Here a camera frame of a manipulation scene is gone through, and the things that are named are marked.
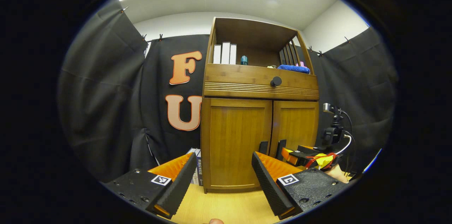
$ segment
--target human hand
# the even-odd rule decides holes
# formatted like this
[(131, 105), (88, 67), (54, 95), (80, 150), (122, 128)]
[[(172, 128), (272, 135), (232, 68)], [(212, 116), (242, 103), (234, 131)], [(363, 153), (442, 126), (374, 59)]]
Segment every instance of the human hand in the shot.
[(211, 219), (209, 224), (225, 224), (221, 219)]
[(339, 164), (333, 166), (330, 170), (325, 171), (325, 174), (331, 176), (334, 179), (337, 179), (343, 183), (348, 183), (349, 181), (344, 176), (344, 172), (340, 169)]

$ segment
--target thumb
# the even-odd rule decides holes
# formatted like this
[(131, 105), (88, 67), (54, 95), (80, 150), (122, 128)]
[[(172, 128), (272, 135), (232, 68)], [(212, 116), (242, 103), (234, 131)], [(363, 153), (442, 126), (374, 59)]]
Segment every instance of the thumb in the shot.
[(221, 219), (211, 219), (209, 224), (224, 224), (224, 222)]

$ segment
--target white wall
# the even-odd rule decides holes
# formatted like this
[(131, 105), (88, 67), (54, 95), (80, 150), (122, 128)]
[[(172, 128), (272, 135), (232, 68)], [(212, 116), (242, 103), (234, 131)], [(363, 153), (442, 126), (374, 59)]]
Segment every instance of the white wall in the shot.
[[(146, 40), (150, 41), (158, 39), (159, 34), (163, 34), (163, 38), (183, 35), (210, 34), (213, 17), (244, 18), (292, 28), (291, 26), (287, 26), (272, 20), (228, 12), (188, 12), (173, 14), (138, 22), (135, 23), (134, 26), (137, 28), (140, 34), (147, 34)], [(305, 36), (302, 32), (301, 35), (306, 46), (309, 46), (309, 43), (306, 41)], [(294, 43), (297, 46), (300, 45), (297, 39), (294, 40)]]
[(307, 47), (324, 53), (346, 42), (344, 36), (351, 39), (366, 29), (360, 15), (338, 0), (303, 30), (303, 40), (309, 43)]

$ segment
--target drawer knob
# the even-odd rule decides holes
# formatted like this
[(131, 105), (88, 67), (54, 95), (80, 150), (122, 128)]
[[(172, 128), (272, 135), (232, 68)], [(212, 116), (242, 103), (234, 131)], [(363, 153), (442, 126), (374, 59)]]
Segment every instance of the drawer knob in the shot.
[(279, 86), (282, 82), (283, 81), (281, 80), (281, 78), (276, 76), (276, 77), (273, 78), (273, 80), (270, 81), (270, 85), (272, 87), (276, 87), (276, 86)]

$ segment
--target book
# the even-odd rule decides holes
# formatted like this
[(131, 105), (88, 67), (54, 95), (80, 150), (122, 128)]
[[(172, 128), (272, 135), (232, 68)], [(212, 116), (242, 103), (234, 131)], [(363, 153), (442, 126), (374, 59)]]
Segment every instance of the book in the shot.
[(237, 44), (231, 44), (231, 51), (229, 55), (229, 64), (236, 64), (236, 56), (237, 56)]
[(221, 63), (221, 45), (213, 46), (213, 63)]
[(203, 186), (203, 183), (202, 183), (201, 151), (199, 151), (198, 155), (196, 156), (196, 160), (197, 160), (198, 183), (199, 183), (199, 186)]
[[(196, 148), (191, 148), (187, 153), (194, 153), (195, 156), (196, 156), (196, 150), (198, 150), (198, 149), (196, 149)], [(194, 172), (194, 174), (193, 174), (193, 177), (192, 177), (192, 180), (191, 180), (190, 183), (199, 185), (198, 177), (197, 177), (197, 167), (196, 167), (196, 170), (195, 170), (195, 172)]]
[(223, 46), (221, 47), (221, 64), (228, 65), (229, 64), (229, 50), (231, 48), (230, 42), (223, 42)]

